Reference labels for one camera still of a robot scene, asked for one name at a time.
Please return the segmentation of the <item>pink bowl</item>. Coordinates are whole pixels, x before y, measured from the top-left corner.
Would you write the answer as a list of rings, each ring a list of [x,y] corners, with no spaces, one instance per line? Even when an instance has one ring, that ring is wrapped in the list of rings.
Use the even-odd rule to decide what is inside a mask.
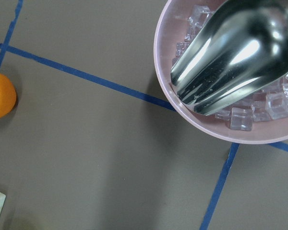
[[[220,119],[194,113],[181,104],[171,86],[170,70],[176,43],[183,38],[194,5],[216,10],[222,0],[169,0],[159,17],[154,37],[154,64],[162,91],[172,107],[195,128],[213,137],[242,144],[267,144],[288,139],[288,117],[257,122],[251,131],[231,130]]]

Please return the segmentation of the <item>orange fruit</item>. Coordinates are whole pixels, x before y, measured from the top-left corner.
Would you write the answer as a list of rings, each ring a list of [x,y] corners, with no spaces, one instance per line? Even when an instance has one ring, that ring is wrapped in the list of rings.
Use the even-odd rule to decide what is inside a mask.
[[[8,77],[0,73],[0,118],[7,115],[16,104],[16,90]]]

